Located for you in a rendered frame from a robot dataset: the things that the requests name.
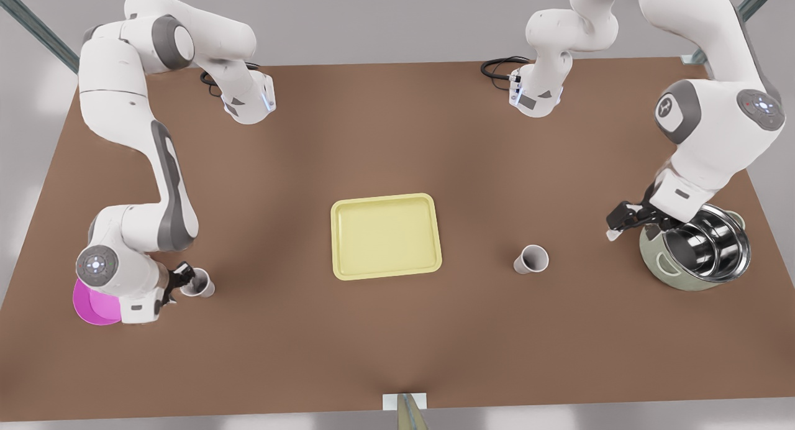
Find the pink plastic bowl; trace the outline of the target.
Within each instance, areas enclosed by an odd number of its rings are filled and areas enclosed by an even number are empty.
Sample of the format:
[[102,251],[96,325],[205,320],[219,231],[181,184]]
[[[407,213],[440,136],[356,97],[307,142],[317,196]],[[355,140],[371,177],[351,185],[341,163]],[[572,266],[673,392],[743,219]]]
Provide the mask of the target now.
[[88,288],[80,279],[76,280],[72,291],[72,304],[76,314],[88,324],[108,326],[121,323],[119,299]]

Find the white IKEA cup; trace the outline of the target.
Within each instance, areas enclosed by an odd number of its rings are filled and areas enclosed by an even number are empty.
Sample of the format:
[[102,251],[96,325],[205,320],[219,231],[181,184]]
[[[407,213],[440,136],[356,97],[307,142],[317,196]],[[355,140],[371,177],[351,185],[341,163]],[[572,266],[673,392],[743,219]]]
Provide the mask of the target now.
[[549,266],[548,252],[537,244],[529,244],[514,260],[513,269],[518,274],[539,273]]
[[216,286],[205,269],[195,267],[193,268],[193,277],[187,285],[183,285],[179,290],[187,297],[207,299],[215,294]]

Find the green pot with steel inside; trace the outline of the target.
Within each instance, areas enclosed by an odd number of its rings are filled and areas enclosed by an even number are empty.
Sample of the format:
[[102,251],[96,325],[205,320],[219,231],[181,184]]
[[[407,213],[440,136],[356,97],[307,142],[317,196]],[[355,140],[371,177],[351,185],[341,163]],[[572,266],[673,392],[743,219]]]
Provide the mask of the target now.
[[639,249],[654,277],[682,291],[704,291],[736,280],[752,260],[745,220],[713,204],[704,204],[692,221],[676,229],[646,224]]

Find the yellow rectangular tray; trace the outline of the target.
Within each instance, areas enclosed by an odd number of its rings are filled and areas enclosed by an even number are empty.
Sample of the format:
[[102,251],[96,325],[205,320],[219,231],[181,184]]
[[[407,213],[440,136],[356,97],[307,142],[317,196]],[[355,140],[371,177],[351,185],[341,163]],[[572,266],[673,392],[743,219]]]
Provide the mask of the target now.
[[443,257],[434,199],[417,193],[336,201],[330,251],[343,281],[435,272]]

